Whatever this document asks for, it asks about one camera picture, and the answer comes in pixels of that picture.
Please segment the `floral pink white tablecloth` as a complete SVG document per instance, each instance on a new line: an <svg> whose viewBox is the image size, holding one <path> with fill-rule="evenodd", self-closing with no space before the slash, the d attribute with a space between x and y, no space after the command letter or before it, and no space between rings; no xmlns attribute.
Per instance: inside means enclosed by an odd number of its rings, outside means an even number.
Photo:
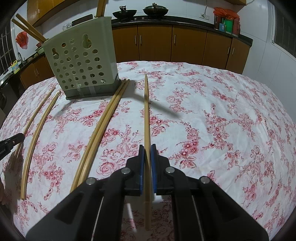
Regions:
<svg viewBox="0 0 296 241"><path fill-rule="evenodd" d="M123 168L144 143L144 75L149 83L151 142L186 175L207 176L240 204L270 238L295 208L295 122L264 84L200 65L119 63L129 79L94 159L90 176L103 179ZM44 97L14 169L1 161L10 220L25 235L70 192L110 97L67 100L56 78L29 87L1 127L1 139L23 131ZM23 168L34 132L61 90L33 153L27 197L20 198Z"/></svg>

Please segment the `wooden kitchen cabinets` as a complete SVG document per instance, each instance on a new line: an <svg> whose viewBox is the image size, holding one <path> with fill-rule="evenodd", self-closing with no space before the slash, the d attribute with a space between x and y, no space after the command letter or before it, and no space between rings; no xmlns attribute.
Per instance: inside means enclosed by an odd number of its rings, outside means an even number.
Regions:
<svg viewBox="0 0 296 241"><path fill-rule="evenodd" d="M28 0L28 22L34 27L38 27L53 15L76 2L77 0Z"/></svg>
<svg viewBox="0 0 296 241"><path fill-rule="evenodd" d="M24 87L56 77L71 98L114 94L119 63L185 62L242 73L252 40L195 24L140 21L114 24L100 17L46 40L44 53L21 72Z"/></svg>

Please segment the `yellow detergent bottle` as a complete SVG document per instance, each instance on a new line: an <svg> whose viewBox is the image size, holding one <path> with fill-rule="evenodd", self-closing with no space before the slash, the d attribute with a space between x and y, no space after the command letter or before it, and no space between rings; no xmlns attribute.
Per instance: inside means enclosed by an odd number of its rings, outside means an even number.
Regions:
<svg viewBox="0 0 296 241"><path fill-rule="evenodd" d="M11 65L11 70L14 74L18 73L20 71L20 66L18 60L15 60Z"/></svg>

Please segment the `window with grille right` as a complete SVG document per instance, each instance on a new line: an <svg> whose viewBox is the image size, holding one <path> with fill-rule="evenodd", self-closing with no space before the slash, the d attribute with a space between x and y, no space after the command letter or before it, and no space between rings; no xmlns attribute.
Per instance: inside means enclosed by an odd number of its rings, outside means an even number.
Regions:
<svg viewBox="0 0 296 241"><path fill-rule="evenodd" d="M295 20L280 1L270 1L274 6L274 42L295 57Z"/></svg>

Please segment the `green perforated utensil holder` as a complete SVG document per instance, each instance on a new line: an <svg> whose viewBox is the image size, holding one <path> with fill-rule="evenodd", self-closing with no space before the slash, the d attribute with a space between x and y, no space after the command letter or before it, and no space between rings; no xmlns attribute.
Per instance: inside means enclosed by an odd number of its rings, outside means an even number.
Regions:
<svg viewBox="0 0 296 241"><path fill-rule="evenodd" d="M67 99L113 95L121 84L110 17L79 23L42 47Z"/></svg>

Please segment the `window with grille left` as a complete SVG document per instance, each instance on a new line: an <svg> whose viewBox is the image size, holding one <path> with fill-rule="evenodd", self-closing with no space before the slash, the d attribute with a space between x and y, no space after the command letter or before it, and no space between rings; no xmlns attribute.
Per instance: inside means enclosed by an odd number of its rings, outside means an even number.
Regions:
<svg viewBox="0 0 296 241"><path fill-rule="evenodd" d="M16 60L11 40L11 27L7 24L0 35L0 71L4 74L10 65Z"/></svg>

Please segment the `black wok with lid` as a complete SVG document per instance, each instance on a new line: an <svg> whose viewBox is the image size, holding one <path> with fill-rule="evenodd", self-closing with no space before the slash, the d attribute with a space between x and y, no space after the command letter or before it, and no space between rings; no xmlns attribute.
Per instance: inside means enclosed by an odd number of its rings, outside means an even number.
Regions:
<svg viewBox="0 0 296 241"><path fill-rule="evenodd" d="M168 13L168 9L164 6L160 6L156 3L153 3L150 6L146 6L143 9L143 12L147 15L147 16L165 16Z"/></svg>

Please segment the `lower wooden kitchen cabinets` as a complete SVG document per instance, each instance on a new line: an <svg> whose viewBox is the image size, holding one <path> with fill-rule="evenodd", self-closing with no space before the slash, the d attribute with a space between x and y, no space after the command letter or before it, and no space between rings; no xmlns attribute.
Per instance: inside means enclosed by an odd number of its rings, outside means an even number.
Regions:
<svg viewBox="0 0 296 241"><path fill-rule="evenodd" d="M21 72L24 87L56 77L71 98L114 94L119 63L185 62L242 73L252 40L195 24L140 21L114 24L100 17L46 40L44 53Z"/></svg>

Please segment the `red hanging plastic bag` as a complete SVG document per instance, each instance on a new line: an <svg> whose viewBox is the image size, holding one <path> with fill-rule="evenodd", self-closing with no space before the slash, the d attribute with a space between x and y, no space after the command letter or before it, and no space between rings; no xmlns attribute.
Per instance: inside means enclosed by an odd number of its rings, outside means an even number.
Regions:
<svg viewBox="0 0 296 241"><path fill-rule="evenodd" d="M16 43L19 45L20 48L27 49L28 42L29 42L29 37L25 31L18 33L18 35L16 36Z"/></svg>

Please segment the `red bag covered containers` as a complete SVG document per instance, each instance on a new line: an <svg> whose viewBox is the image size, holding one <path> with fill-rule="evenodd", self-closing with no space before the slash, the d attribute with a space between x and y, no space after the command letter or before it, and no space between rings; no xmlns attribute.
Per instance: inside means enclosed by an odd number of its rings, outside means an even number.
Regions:
<svg viewBox="0 0 296 241"><path fill-rule="evenodd" d="M240 34L240 16L230 9L215 7L214 11L215 29L238 37Z"/></svg>

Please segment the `window with grille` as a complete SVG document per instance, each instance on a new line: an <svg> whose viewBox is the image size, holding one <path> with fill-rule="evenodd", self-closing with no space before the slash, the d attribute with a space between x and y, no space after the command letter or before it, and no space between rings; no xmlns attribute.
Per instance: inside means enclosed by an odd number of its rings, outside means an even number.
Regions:
<svg viewBox="0 0 296 241"><path fill-rule="evenodd" d="M280 1L270 1L274 6L274 42L295 57L295 20Z"/></svg>
<svg viewBox="0 0 296 241"><path fill-rule="evenodd" d="M0 71L4 74L10 65L16 60L11 40L11 27L7 24L0 35Z"/></svg>

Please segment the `black kitchen countertop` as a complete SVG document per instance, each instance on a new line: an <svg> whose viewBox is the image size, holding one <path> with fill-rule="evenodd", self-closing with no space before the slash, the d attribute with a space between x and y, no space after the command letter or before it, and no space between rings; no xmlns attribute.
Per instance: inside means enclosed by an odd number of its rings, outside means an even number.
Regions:
<svg viewBox="0 0 296 241"><path fill-rule="evenodd" d="M165 16L112 20L116 60L186 62L241 74L253 40L198 20Z"/></svg>

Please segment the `upper wooden kitchen cabinets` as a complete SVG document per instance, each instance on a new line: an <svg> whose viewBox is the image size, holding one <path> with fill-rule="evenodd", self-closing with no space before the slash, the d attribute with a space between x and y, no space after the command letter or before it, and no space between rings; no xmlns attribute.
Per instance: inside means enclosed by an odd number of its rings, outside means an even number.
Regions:
<svg viewBox="0 0 296 241"><path fill-rule="evenodd" d="M38 27L53 15L76 2L77 0L28 0L28 22L34 27Z"/></svg>

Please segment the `black wok left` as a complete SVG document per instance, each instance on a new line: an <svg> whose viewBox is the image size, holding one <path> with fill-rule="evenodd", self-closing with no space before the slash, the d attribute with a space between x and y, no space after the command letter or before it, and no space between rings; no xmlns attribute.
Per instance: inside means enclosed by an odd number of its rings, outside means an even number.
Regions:
<svg viewBox="0 0 296 241"><path fill-rule="evenodd" d="M119 11L115 11L112 15L117 19L130 19L137 13L136 9L126 9L126 6L120 6Z"/></svg>

